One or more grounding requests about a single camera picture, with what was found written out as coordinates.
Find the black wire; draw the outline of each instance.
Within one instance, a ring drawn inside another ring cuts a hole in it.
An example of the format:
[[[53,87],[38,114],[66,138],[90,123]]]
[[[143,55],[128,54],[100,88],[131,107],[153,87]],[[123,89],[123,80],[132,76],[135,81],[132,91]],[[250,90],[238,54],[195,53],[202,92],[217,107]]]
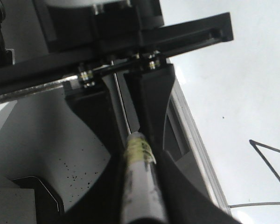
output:
[[[270,162],[266,159],[266,157],[262,154],[262,152],[257,148],[257,146],[261,146],[261,147],[265,147],[267,149],[273,150],[275,152],[280,153],[279,149],[273,148],[271,146],[267,146],[264,145],[262,143],[253,141],[253,140],[249,140],[250,144],[253,146],[253,148],[256,150],[256,152],[260,155],[260,157],[263,159],[263,161],[267,164],[267,166],[270,168],[270,170],[272,171],[272,173],[275,175],[275,177],[278,179],[278,181],[280,182],[280,176],[277,173],[277,171],[272,167],[272,165],[270,164]]]

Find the yellow tape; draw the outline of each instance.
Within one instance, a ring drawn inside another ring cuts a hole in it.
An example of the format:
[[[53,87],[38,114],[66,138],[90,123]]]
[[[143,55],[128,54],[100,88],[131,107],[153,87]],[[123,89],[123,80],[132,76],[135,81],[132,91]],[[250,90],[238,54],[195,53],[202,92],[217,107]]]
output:
[[[133,138],[128,141],[126,160],[128,166],[138,161],[155,162],[150,145],[142,138]]]

